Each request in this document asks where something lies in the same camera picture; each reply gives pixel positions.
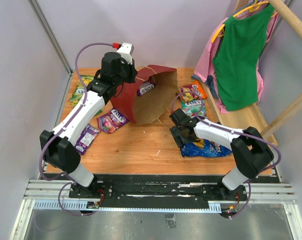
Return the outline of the blue Doritos chips packet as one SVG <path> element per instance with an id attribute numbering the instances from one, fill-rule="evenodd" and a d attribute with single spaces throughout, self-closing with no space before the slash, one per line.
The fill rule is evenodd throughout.
<path id="1" fill-rule="evenodd" d="M 233 152 L 213 141 L 198 139 L 194 142 L 186 143 L 180 149 L 180 153 L 183 157 L 222 158 L 231 155 Z"/>

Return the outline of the teal candy packet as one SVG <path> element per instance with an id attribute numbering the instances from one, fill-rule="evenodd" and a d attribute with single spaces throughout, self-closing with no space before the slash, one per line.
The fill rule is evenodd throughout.
<path id="1" fill-rule="evenodd" d="M 207 116 L 205 104 L 202 106 L 203 101 L 201 99 L 195 99 L 189 102 L 183 102 L 181 100 L 180 103 L 181 109 L 187 116 L 195 117 L 196 114 L 200 117 Z"/>

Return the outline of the red brown paper bag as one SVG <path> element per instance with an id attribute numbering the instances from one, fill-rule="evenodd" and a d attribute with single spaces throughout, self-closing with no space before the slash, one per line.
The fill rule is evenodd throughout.
<path id="1" fill-rule="evenodd" d="M 153 76 L 156 87 L 138 97 L 140 85 Z M 130 122 L 145 125 L 154 122 L 167 109 L 178 92 L 178 73 L 173 67 L 147 65 L 138 68 L 135 83 L 125 83 L 117 88 L 111 104 Z"/>

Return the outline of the green Fox's candy packet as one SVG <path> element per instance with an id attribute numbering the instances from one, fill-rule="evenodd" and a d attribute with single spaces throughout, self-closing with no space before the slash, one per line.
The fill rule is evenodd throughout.
<path id="1" fill-rule="evenodd" d="M 85 84 L 85 86 L 87 86 L 90 82 L 93 81 L 94 76 L 92 76 L 92 75 L 81 75 L 81 79 L 82 79 L 83 83 Z"/>

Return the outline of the orange Fox's fruits packet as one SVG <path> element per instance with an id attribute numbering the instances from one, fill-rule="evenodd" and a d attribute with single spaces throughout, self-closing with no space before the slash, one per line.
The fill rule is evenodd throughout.
<path id="1" fill-rule="evenodd" d="M 207 94 L 197 80 L 191 84 L 181 86 L 180 92 L 180 98 L 184 103 L 207 98 Z"/>

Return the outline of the red snack packet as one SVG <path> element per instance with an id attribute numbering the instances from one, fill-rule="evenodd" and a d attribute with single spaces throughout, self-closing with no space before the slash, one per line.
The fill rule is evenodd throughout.
<path id="1" fill-rule="evenodd" d="M 107 134 L 114 133 L 117 129 L 123 127 L 129 120 L 121 114 L 115 107 L 97 118 L 99 129 Z"/>

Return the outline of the pink shirt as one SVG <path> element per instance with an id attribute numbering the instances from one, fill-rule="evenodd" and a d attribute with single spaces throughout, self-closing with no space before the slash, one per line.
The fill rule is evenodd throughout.
<path id="1" fill-rule="evenodd" d="M 247 12 L 243 13 L 242 15 L 239 15 L 237 17 L 237 19 L 238 20 L 247 20 L 248 18 L 257 15 L 261 11 L 262 11 L 261 9 L 257 10 L 257 11 L 254 11 L 254 12 L 248 12 L 247 11 Z M 277 14 L 277 15 L 272 16 L 270 18 L 270 20 L 267 24 L 267 27 L 266 27 L 265 43 L 268 43 L 268 41 L 270 40 L 270 38 L 273 34 L 273 31 L 274 31 L 275 25 L 277 23 L 278 17 L 279 17 L 279 15 Z M 211 43 L 210 39 L 209 39 L 209 41 L 207 42 L 197 65 L 196 65 L 196 68 L 194 70 L 194 74 L 199 76 L 203 82 L 205 82 L 207 80 L 208 75 L 213 76 L 214 88 L 215 88 L 216 93 L 218 95 L 218 98 L 215 99 L 215 103 L 218 107 L 219 112 L 221 114 L 226 114 L 226 113 L 228 113 L 228 110 L 227 110 L 226 106 L 223 104 L 223 101 L 221 100 L 221 98 L 219 96 L 218 80 L 217 80 L 216 70 L 215 70 L 215 67 L 213 65 L 213 59 L 216 56 L 216 54 L 218 53 L 222 41 L 223 41 L 223 37 L 218 37 L 214 41 L 214 43 Z M 263 80 L 262 76 L 259 73 L 259 58 L 258 58 L 258 62 L 257 62 L 257 65 L 256 65 L 256 78 L 257 78 L 257 80 L 256 80 L 256 82 L 257 82 L 257 84 L 256 84 L 256 86 L 257 86 L 257 100 L 253 103 L 258 103 L 261 100 L 261 96 L 262 96 L 263 89 L 264 89 L 264 80 Z M 247 107 L 247 106 L 249 106 L 253 103 L 248 103 L 247 105 L 242 106 L 238 109 L 245 108 L 245 107 Z"/>

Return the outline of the purple snack packet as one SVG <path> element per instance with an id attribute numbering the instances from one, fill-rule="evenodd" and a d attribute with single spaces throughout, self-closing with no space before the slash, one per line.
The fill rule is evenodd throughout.
<path id="1" fill-rule="evenodd" d="M 89 147 L 92 145 L 94 140 L 97 138 L 100 132 L 101 132 L 100 129 L 95 128 L 90 124 L 87 124 L 87 126 L 83 129 L 82 133 L 80 134 L 80 137 L 78 138 L 74 146 L 76 151 L 81 156 L 84 155 L 89 149 Z"/>

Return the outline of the green tank top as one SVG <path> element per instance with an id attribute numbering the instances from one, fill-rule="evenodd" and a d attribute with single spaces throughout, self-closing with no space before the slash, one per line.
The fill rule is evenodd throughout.
<path id="1" fill-rule="evenodd" d="M 274 10 L 272 5 L 266 5 L 255 16 L 226 26 L 222 43 L 212 62 L 220 99 L 229 112 L 258 100 L 256 66 Z"/>

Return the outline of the yellow clothes hanger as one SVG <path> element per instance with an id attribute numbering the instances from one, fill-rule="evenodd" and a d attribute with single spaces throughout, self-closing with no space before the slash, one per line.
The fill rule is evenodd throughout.
<path id="1" fill-rule="evenodd" d="M 212 34 L 210 42 L 213 44 L 217 38 L 223 37 L 226 33 L 226 27 L 237 21 L 238 16 L 242 15 L 245 12 L 253 13 L 257 11 L 262 5 L 270 5 L 270 2 L 268 0 L 262 0 L 262 1 L 254 0 L 253 3 L 236 11 L 231 17 L 229 17 L 217 28 L 217 30 Z"/>

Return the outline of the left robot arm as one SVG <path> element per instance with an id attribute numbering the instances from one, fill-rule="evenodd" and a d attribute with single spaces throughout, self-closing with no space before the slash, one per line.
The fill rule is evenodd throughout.
<path id="1" fill-rule="evenodd" d="M 40 161 L 67 174 L 87 198 L 98 193 L 98 181 L 81 163 L 76 143 L 90 120 L 116 95 L 117 88 L 124 83 L 134 83 L 136 75 L 130 53 L 107 52 L 101 60 L 101 69 L 85 86 L 78 104 L 52 131 L 44 130 L 40 134 Z"/>

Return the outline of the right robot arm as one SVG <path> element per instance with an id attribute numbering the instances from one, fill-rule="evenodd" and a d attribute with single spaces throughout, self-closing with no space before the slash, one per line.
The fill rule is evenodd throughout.
<path id="1" fill-rule="evenodd" d="M 274 160 L 271 145 L 254 127 L 247 129 L 226 127 L 207 118 L 190 117 L 180 108 L 173 111 L 169 118 L 174 123 L 170 128 L 171 135 L 180 149 L 197 139 L 203 139 L 220 144 L 233 154 L 235 167 L 214 189 L 223 200 L 231 199 L 239 186 L 257 177 Z"/>

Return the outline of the blue grey shirt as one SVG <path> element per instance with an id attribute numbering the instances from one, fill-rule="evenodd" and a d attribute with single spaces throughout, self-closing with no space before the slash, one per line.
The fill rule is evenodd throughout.
<path id="1" fill-rule="evenodd" d="M 191 78 L 192 78 L 193 80 L 202 81 L 202 79 L 201 79 L 199 76 L 197 76 L 196 74 L 193 74 L 193 75 L 191 76 Z M 217 94 L 217 92 L 216 92 L 216 90 L 215 90 L 213 76 L 212 76 L 212 75 L 208 75 L 208 76 L 207 76 L 207 79 L 206 79 L 206 81 L 205 81 L 204 83 L 205 83 L 205 85 L 209 88 L 209 90 L 210 90 L 210 92 L 211 92 L 211 95 L 212 95 L 215 99 L 217 99 L 217 98 L 218 98 L 218 94 Z"/>

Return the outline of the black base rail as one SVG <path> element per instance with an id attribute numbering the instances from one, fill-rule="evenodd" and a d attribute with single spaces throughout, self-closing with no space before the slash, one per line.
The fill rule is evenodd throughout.
<path id="1" fill-rule="evenodd" d="M 96 174 L 98 190 L 90 195 L 79 185 L 71 186 L 72 199 L 98 199 L 105 201 L 119 199 L 147 199 L 152 202 L 165 199 L 182 201 L 195 199 L 205 202 L 222 202 L 225 205 L 239 204 L 248 199 L 247 190 L 242 184 L 223 199 L 214 190 L 221 175 L 147 175 L 147 174 Z"/>

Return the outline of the aluminium corner post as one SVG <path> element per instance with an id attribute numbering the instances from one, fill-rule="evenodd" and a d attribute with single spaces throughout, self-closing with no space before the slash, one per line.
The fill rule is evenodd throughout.
<path id="1" fill-rule="evenodd" d="M 60 47 L 54 32 L 52 31 L 49 22 L 37 0 L 28 0 L 28 3 L 30 7 L 32 8 L 35 16 L 37 17 L 41 27 L 43 28 L 48 40 L 50 41 L 55 53 L 57 54 L 60 62 L 62 63 L 64 69 L 66 72 L 71 76 L 73 74 L 73 70 L 68 63 L 68 60 L 65 56 L 65 54 L 62 51 L 62 48 Z"/>

